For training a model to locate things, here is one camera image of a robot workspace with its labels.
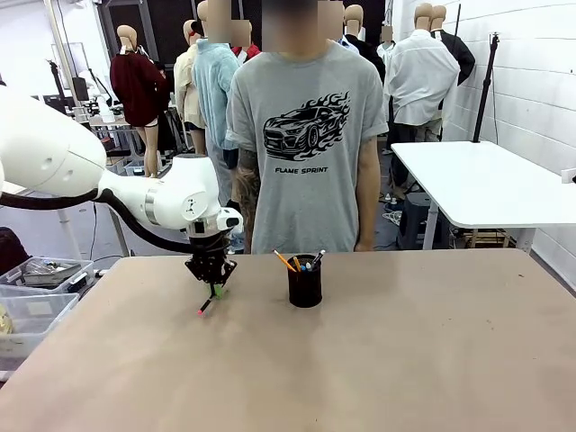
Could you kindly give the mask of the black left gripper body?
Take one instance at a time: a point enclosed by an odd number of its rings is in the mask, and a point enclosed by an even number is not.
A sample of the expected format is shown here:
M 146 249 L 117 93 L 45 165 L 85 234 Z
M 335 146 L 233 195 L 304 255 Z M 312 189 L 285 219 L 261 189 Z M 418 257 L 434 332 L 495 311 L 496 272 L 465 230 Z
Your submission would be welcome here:
M 221 267 L 227 259 L 226 246 L 228 241 L 225 234 L 215 234 L 204 238 L 190 238 L 192 248 L 191 257 L 203 257 L 210 266 L 211 283 L 216 282 Z

